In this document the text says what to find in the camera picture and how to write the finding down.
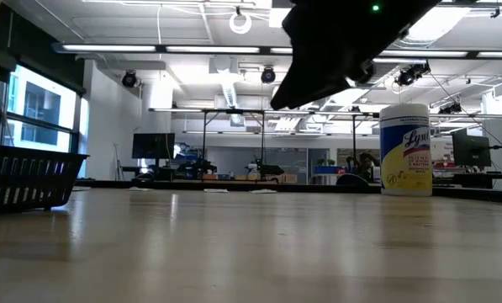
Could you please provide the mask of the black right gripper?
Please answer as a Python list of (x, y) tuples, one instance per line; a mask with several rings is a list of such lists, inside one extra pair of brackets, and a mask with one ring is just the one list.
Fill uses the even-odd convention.
[(363, 10), (355, 2), (293, 2), (282, 21), (292, 46), (292, 64), (272, 97), (273, 109), (295, 109), (345, 91), (351, 87), (347, 77), (368, 82), (374, 64), (357, 49), (349, 20)]

